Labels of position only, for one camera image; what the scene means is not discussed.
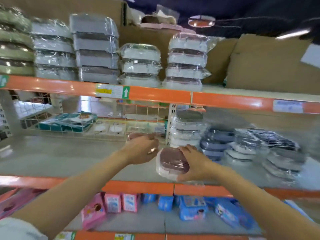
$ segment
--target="price tag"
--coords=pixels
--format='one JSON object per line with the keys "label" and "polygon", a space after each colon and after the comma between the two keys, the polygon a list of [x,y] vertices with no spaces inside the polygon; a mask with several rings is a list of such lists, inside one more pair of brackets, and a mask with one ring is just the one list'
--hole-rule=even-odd
{"label": "price tag", "polygon": [[303,103],[300,101],[274,99],[273,111],[285,113],[303,113]]}
{"label": "price tag", "polygon": [[7,82],[9,80],[8,75],[0,75],[0,88],[3,88],[6,86]]}
{"label": "price tag", "polygon": [[54,240],[74,240],[76,232],[61,232]]}
{"label": "price tag", "polygon": [[114,240],[134,240],[134,234],[116,233]]}
{"label": "price tag", "polygon": [[130,93],[130,87],[118,86],[110,84],[97,84],[96,85],[96,97],[107,97],[115,99],[128,99]]}

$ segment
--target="white arrow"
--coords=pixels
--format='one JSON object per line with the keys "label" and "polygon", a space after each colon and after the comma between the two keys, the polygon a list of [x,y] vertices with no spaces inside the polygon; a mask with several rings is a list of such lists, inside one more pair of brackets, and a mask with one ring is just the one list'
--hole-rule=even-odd
{"label": "white arrow", "polygon": [[125,91],[124,91],[124,96],[125,96],[125,97],[127,97],[128,92],[129,92],[129,91],[128,91],[128,89],[126,88]]}

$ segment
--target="person's left hand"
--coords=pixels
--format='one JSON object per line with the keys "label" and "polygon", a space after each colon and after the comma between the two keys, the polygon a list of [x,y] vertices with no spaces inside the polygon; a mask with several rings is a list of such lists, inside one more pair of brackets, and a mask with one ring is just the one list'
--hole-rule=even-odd
{"label": "person's left hand", "polygon": [[158,147],[159,140],[149,134],[127,141],[118,153],[126,158],[128,164],[142,164],[151,161],[157,155]]}

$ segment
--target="pink box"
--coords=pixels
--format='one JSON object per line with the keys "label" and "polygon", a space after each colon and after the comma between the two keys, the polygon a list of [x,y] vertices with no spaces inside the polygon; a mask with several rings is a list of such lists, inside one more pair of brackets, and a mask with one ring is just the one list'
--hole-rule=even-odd
{"label": "pink box", "polygon": [[83,230],[92,229],[105,220],[106,210],[101,193],[97,193],[92,201],[81,210],[81,218]]}
{"label": "pink box", "polygon": [[140,194],[122,194],[122,208],[124,211],[137,212]]}
{"label": "pink box", "polygon": [[0,202],[0,219],[10,216],[43,192],[45,190],[32,188],[19,190],[16,194]]}
{"label": "pink box", "polygon": [[106,211],[108,213],[120,213],[121,212],[121,195],[106,193],[104,196],[106,203]]}

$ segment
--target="forearm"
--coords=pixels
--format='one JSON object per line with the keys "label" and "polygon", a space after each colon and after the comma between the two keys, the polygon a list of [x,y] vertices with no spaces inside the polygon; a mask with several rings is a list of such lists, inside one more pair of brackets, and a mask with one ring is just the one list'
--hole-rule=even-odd
{"label": "forearm", "polygon": [[317,239],[320,229],[298,211],[245,180],[229,167],[211,163],[209,179],[220,182],[254,217],[270,239]]}
{"label": "forearm", "polygon": [[53,239],[78,215],[106,182],[126,165],[124,156],[113,154],[88,171],[48,190],[15,212],[12,217],[31,223],[49,239]]}

